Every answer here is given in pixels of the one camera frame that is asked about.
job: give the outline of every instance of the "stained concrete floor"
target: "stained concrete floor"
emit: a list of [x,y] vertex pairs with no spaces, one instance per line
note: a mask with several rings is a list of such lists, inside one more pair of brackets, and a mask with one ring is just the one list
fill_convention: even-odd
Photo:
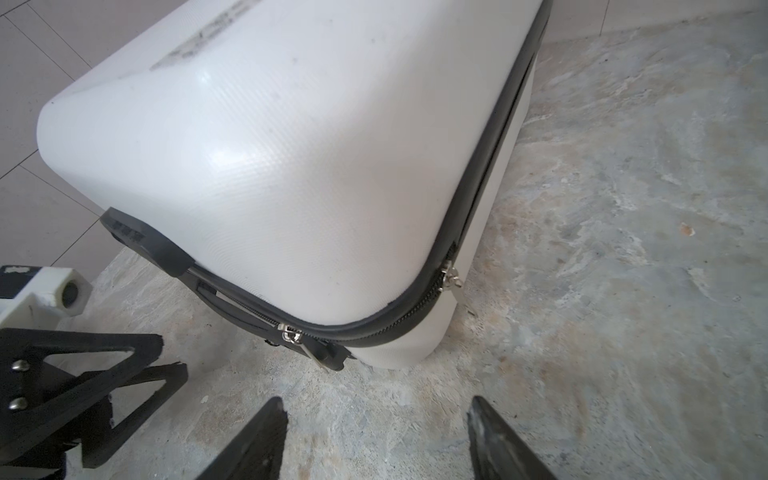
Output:
[[[765,25],[732,15],[543,47],[468,276],[478,318],[459,311],[411,369],[320,372],[124,251],[68,327],[160,333],[161,360],[190,380],[108,464],[73,459],[71,477],[194,478],[282,396],[282,478],[471,478],[464,414],[480,394],[561,479],[764,478]],[[137,395],[116,394],[118,410]]]

